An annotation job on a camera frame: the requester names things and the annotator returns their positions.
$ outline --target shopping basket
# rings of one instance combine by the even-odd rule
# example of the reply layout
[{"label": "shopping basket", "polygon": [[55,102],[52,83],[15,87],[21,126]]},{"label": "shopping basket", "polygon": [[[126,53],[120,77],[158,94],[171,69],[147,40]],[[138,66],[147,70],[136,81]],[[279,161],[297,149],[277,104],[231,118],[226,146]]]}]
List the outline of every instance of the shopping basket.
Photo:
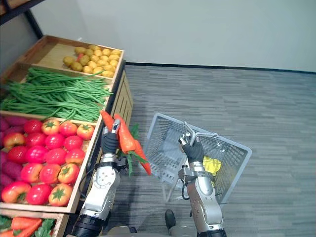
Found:
[{"label": "shopping basket", "polygon": [[[201,128],[190,125],[195,132],[210,133]],[[145,154],[151,164],[152,173],[164,183],[171,185],[166,194],[164,185],[164,200],[168,202],[174,188],[182,187],[178,179],[178,171],[186,162],[187,157],[179,147],[179,137],[187,132],[184,122],[175,118],[156,113],[151,123]],[[250,156],[251,150],[237,142],[222,136],[200,137],[204,148],[204,155],[218,159],[221,169],[214,176],[216,198],[221,207],[226,203]]]}]

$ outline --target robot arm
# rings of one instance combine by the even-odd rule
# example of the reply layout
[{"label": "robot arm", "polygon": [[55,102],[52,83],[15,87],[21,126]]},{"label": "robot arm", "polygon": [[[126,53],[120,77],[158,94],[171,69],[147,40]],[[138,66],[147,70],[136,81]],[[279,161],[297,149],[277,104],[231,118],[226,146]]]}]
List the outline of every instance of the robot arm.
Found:
[{"label": "robot arm", "polygon": [[203,166],[202,143],[197,137],[193,145],[190,146],[185,137],[181,137],[179,142],[188,157],[189,167],[183,165],[178,175],[187,186],[197,236],[226,237],[222,227],[222,211],[215,198],[215,190],[211,183],[212,174],[206,172]]}]

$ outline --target yellow object in basket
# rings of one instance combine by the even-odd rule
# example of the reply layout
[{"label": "yellow object in basket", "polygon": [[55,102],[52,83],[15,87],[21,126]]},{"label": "yellow object in basket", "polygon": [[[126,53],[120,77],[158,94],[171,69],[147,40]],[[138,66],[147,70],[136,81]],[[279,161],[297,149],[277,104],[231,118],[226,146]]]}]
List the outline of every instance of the yellow object in basket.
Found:
[{"label": "yellow object in basket", "polygon": [[213,176],[215,176],[216,172],[221,169],[222,163],[218,159],[211,159],[210,157],[204,156],[203,166],[206,171],[211,172]]}]

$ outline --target potato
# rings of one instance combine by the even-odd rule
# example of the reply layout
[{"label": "potato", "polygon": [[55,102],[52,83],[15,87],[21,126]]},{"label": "potato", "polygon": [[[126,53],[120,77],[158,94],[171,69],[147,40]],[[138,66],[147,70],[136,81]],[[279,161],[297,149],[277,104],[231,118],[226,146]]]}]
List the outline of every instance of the potato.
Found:
[{"label": "potato", "polygon": [[87,65],[87,63],[89,62],[90,58],[88,55],[84,55],[79,59],[79,62],[82,66]]},{"label": "potato", "polygon": [[95,69],[93,69],[93,74],[99,73],[100,71],[103,71],[103,68],[101,68],[101,67],[96,67]]},{"label": "potato", "polygon": [[117,67],[117,65],[118,65],[118,61],[117,60],[111,60],[110,61],[110,65],[112,65],[112,66],[114,66],[114,67]]},{"label": "potato", "polygon": [[75,48],[75,53],[80,54],[80,53],[85,53],[86,49],[84,47],[76,47]]},{"label": "potato", "polygon": [[100,59],[103,60],[103,61],[109,61],[109,57],[106,56],[106,55],[101,55]]},{"label": "potato", "polygon": [[94,51],[94,55],[101,56],[102,55],[102,51],[97,49],[97,50]]},{"label": "potato", "polygon": [[89,67],[89,66],[85,66],[85,67],[83,67],[83,70],[82,70],[84,73],[90,73],[90,74],[92,74],[92,72],[93,72],[93,69],[91,68],[91,67]]},{"label": "potato", "polygon": [[71,69],[74,71],[81,72],[82,71],[82,65],[79,62],[73,62],[71,64]]},{"label": "potato", "polygon": [[97,62],[99,60],[100,60],[100,58],[98,56],[96,56],[96,55],[90,56],[90,61]]},{"label": "potato", "polygon": [[70,67],[70,65],[75,61],[75,59],[73,57],[70,57],[70,56],[67,56],[67,57],[64,57],[64,64],[67,66],[67,67]]},{"label": "potato", "polygon": [[111,51],[108,48],[103,49],[102,53],[103,53],[103,55],[106,55],[106,56],[110,56],[111,55]]},{"label": "potato", "polygon": [[94,51],[92,49],[87,49],[84,54],[90,57],[94,54]]},{"label": "potato", "polygon": [[97,64],[96,62],[93,62],[93,61],[89,61],[87,63],[87,66],[91,67],[92,69],[95,69],[97,67]]},{"label": "potato", "polygon": [[93,51],[96,51],[96,50],[100,50],[100,47],[97,46],[97,45],[89,45],[89,49],[92,49]]},{"label": "potato", "polygon": [[121,51],[117,50],[117,49],[113,49],[111,54],[114,54],[114,55],[117,55],[117,56],[120,56],[120,53]]},{"label": "potato", "polygon": [[117,60],[117,61],[119,61],[119,56],[117,56],[117,55],[115,55],[115,54],[111,54],[111,55],[109,56],[109,61],[111,61],[111,60]]},{"label": "potato", "polygon": [[115,67],[113,67],[112,65],[105,65],[105,66],[103,66],[103,68],[106,71],[115,72]]},{"label": "potato", "polygon": [[104,77],[112,78],[114,76],[114,72],[104,71],[101,75]]}]

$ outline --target orange carrot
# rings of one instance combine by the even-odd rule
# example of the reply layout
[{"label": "orange carrot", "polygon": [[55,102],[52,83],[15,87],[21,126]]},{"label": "orange carrot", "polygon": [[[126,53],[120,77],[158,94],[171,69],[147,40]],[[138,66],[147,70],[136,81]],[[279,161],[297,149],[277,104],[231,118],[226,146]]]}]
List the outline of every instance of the orange carrot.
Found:
[{"label": "orange carrot", "polygon": [[24,230],[30,226],[35,225],[40,219],[27,217],[14,217],[11,223],[11,229]]},{"label": "orange carrot", "polygon": [[[135,140],[135,145],[136,145],[135,153],[137,155],[139,155],[141,158],[143,158],[144,160],[147,160],[146,155],[145,155],[145,153],[143,151],[143,148],[140,145],[139,141]],[[141,161],[140,161],[140,163],[143,166],[143,168],[146,170],[147,174],[151,175],[152,171],[150,169],[150,164],[148,162],[144,163],[144,162],[141,162]]]},{"label": "orange carrot", "polygon": [[0,233],[0,237],[13,237],[13,231],[5,231]]},{"label": "orange carrot", "polygon": [[114,119],[111,117],[111,115],[109,115],[104,110],[100,110],[100,114],[102,116],[102,120],[103,120],[104,125],[106,127],[108,127],[108,131],[111,132],[112,131],[112,126],[113,126],[113,123],[114,123]]},{"label": "orange carrot", "polygon": [[41,225],[41,219],[39,219],[34,225],[22,230],[16,237],[30,237]]},{"label": "orange carrot", "polygon": [[135,140],[130,134],[128,127],[122,117],[118,114],[114,114],[114,119],[120,120],[120,127],[118,130],[118,136],[119,136],[119,144],[122,149],[122,151],[127,154],[128,152],[131,152],[136,149]]}]

